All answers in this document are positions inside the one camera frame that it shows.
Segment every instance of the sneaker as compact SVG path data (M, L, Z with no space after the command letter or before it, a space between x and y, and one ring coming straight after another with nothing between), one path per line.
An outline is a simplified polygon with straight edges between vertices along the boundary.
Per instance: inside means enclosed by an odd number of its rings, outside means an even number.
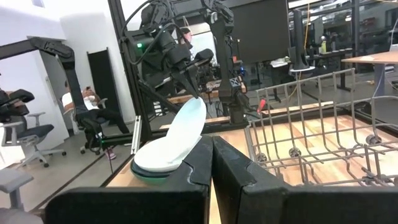
M107 150L105 150L104 153L105 153L105 156L106 156L109 160L113 160L113 159L116 158L116 155L115 155L115 153L113 152L112 149L107 149Z

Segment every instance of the stack of plates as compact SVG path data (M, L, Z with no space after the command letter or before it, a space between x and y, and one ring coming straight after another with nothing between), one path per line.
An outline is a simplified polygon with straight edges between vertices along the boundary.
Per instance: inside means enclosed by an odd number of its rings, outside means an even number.
M175 116L166 137L137 151L131 163L132 173L148 184L163 182L196 146L205 120L205 102L201 98L188 100Z

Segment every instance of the black pants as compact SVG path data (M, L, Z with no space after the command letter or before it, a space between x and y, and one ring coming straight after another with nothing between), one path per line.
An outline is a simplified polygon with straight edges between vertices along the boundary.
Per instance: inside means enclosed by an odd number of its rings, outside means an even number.
M94 109L94 110L90 110L90 113L96 119L103 118L107 121L112 121L113 123L115 123L118 126L120 132L122 132L123 134L130 133L130 130L127 128L126 124L124 124L123 118L118 112L115 112L115 111L109 110L109 109L99 109L99 110ZM86 134L87 142L90 142L91 135L86 132L85 132L85 134Z

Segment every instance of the dish rack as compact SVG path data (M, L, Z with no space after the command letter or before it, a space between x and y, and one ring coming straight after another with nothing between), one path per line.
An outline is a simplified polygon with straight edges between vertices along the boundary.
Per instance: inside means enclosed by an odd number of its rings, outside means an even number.
M349 75L347 78L352 79L351 100L340 103L336 79L346 74ZM322 83L326 80L333 82L333 86L330 87L334 89L332 93L327 93L334 94L333 101L329 103L320 100L326 94L322 87ZM316 107L313 108L302 105L302 85L308 82L318 83L318 103L315 103ZM298 100L297 107L289 107L289 100L285 100L282 102L285 104L283 113L273 113L270 105L266 104L262 117L250 121L245 129L249 157L254 162L292 185L385 187L398 185L398 163L395 166L393 162L385 165L386 161L393 159L394 156L398 158L398 139L380 130L382 127L394 128L397 125L378 123L375 106L371 106L375 105L375 100L378 98L398 99L398 97L379 96L354 100L356 82L352 68L262 88L257 90L259 105L261 100L271 101L269 93L272 93L275 88L283 89L288 99L290 97L288 90L292 86L297 89L295 94ZM360 103L365 103L371 111L369 114L371 121L368 124L357 118L357 106ZM340 123L342 116L345 122L343 126ZM317 131L309 128L314 124ZM336 170L348 178L330 179L329 177L334 175L333 171ZM289 177L292 176L299 179L299 182L290 181Z

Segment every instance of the white plate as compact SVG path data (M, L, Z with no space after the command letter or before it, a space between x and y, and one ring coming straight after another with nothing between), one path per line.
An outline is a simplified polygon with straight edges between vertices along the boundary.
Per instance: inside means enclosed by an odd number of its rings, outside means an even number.
M182 154L179 158L169 162L166 159L167 153L172 151L175 146L176 144L170 142L167 137L156 139L137 151L137 154L134 156L134 162L136 162L137 166L141 169L149 172L173 171L180 166L181 162L190 152L188 151L188 153Z
M185 157L198 142L206 121L206 104L202 98L188 100L174 117L166 137L174 143L167 161Z

